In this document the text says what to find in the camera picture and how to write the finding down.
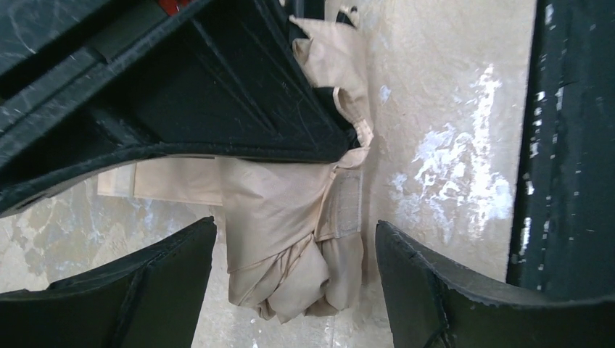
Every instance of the beige cloth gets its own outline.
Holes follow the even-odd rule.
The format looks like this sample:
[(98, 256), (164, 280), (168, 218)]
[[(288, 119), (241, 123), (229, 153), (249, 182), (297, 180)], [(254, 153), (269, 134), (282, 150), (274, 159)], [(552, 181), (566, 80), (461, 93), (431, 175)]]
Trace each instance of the beige cloth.
[(222, 205), (213, 158), (171, 157), (117, 167), (98, 175), (98, 194)]
[[(277, 315), (282, 323), (301, 313), (334, 315), (358, 299), (361, 165), (373, 138), (366, 48), (359, 32), (335, 22), (291, 21), (309, 37), (294, 42), (295, 58), (312, 86), (334, 87), (335, 105), (354, 125), (360, 148), (330, 165), (216, 158), (220, 175), (211, 178), (219, 185), (214, 179), (205, 183), (199, 172), (215, 167), (210, 159), (183, 159), (190, 163), (182, 162), (181, 170), (179, 159), (142, 162), (133, 170), (132, 185), (99, 179), (99, 193), (132, 187), (134, 196), (182, 202), (220, 197), (226, 214), (229, 301), (255, 308), (265, 319)], [(121, 173), (130, 177), (125, 168), (104, 175)]]

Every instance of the black plastic part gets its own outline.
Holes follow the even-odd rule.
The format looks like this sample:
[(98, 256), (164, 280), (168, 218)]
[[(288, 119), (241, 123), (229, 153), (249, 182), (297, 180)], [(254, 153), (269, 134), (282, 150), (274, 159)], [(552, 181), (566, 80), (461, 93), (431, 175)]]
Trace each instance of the black plastic part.
[(507, 282), (615, 289), (615, 2), (537, 2)]
[(478, 274), (387, 222), (376, 256), (397, 348), (615, 347), (615, 291), (557, 301)]
[[(277, 0), (195, 0), (172, 17), (145, 0), (79, 4), (89, 4), (75, 17), (81, 21), (47, 41), (28, 12), (14, 11), (21, 5), (0, 14), (18, 24), (10, 35), (28, 32), (41, 47), (26, 54), (26, 42), (0, 43), (0, 94), (8, 86), (0, 216), (136, 160), (336, 162), (353, 146), (354, 129), (323, 105), (294, 60)], [(44, 20), (64, 18), (35, 10)], [(110, 15), (106, 25), (100, 13)], [(50, 70), (16, 77), (36, 62)]]
[(44, 291), (0, 294), (4, 347), (190, 347), (211, 271), (206, 217)]

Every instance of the concrete floor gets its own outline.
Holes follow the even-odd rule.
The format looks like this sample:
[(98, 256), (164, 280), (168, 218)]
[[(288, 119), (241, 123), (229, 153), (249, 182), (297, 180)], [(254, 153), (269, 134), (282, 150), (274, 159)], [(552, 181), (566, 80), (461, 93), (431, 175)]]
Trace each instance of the concrete floor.
[(218, 208), (96, 195), (95, 180), (0, 220), (0, 291), (44, 289), (213, 214), (220, 235), (193, 347), (392, 347), (373, 232), (389, 220), (504, 279), (534, 0), (358, 0), (376, 139), (360, 303), (281, 326), (227, 302)]

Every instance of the white paint stain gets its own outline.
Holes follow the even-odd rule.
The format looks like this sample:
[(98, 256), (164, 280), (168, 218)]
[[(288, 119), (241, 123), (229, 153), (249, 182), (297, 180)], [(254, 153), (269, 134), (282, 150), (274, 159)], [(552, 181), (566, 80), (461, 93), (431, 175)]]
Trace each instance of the white paint stain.
[(538, 155), (538, 143), (534, 142), (529, 145), (529, 158), (534, 158)]
[(414, 175), (420, 192), (405, 194), (408, 176), (398, 173), (391, 181), (395, 191), (391, 198), (397, 202), (396, 216), (410, 224), (417, 223), (419, 211), (430, 212), (430, 222), (441, 231), (442, 242), (453, 236), (455, 217), (462, 207), (469, 211), (471, 239), (480, 239), (488, 220), (510, 217), (513, 197), (509, 182), (499, 173), (491, 173), (490, 116), (495, 92), (501, 82), (493, 78), (493, 65), (485, 69), (471, 86), (478, 96), (472, 99), (476, 110), (472, 113), (472, 134), (458, 132), (447, 123), (442, 131), (429, 131), (419, 144), (412, 161), (422, 163)]
[(555, 12), (555, 9), (553, 8), (552, 4), (547, 5), (547, 7), (545, 8), (545, 24), (549, 25), (551, 24), (551, 22), (553, 21), (553, 13)]
[(390, 96), (391, 90), (389, 87), (387, 85), (382, 85), (382, 87), (380, 87), (380, 101), (382, 104), (386, 103)]
[(523, 230), (521, 230), (521, 250), (519, 255), (525, 255), (527, 244), (529, 243), (529, 230), (532, 227), (532, 218), (526, 217), (523, 219)]
[(564, 101), (564, 87), (558, 89), (556, 96), (558, 97), (557, 110), (560, 111), (562, 102)]
[(527, 187), (527, 195), (531, 196), (534, 194), (534, 185), (532, 184), (531, 180), (528, 180), (525, 182), (525, 185)]

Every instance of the crumpled fabric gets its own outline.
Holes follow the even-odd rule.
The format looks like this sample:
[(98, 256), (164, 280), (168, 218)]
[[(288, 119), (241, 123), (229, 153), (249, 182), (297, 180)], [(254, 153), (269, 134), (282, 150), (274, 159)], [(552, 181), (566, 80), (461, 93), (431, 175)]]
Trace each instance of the crumpled fabric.
[(332, 21), (290, 17), (308, 36), (292, 49), (313, 87), (334, 87), (338, 112), (357, 132), (360, 147), (339, 162), (154, 159), (99, 175), (100, 194), (222, 205), (228, 299), (281, 323), (335, 315), (356, 303), (361, 284), (362, 165), (373, 139), (366, 48), (328, 12)]

